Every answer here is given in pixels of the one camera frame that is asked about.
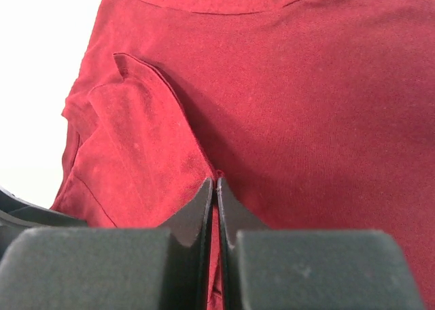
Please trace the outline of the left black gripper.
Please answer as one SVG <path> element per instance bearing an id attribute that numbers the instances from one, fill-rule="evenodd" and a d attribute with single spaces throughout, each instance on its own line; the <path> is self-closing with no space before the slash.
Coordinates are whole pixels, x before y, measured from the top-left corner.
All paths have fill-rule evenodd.
<path id="1" fill-rule="evenodd" d="M 88 226 L 84 220 L 28 203 L 3 187 L 1 187 L 1 225 L 14 228 Z"/>

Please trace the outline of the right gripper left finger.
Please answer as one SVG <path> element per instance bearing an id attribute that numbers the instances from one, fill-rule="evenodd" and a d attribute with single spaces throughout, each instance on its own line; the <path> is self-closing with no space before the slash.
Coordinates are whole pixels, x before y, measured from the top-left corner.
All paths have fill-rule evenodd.
<path id="1" fill-rule="evenodd" d="M 153 255 L 155 309 L 207 307 L 213 181 L 156 229 Z"/>

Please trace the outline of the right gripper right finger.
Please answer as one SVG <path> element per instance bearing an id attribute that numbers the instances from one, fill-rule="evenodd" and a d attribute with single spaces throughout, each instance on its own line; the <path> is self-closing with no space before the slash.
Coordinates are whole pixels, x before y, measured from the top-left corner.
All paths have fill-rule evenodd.
<path id="1" fill-rule="evenodd" d="M 222 302 L 225 309 L 242 309 L 241 261 L 237 234 L 268 230 L 268 226 L 239 202 L 225 178 L 217 181 Z"/>

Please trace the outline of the dark red t-shirt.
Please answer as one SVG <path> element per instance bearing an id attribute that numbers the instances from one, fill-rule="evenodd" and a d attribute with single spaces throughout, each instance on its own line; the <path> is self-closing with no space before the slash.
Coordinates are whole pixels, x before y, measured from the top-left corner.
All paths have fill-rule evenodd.
<path id="1" fill-rule="evenodd" d="M 208 177 L 273 228 L 376 228 L 434 308 L 434 0 L 102 0 L 53 210 L 153 227 Z"/>

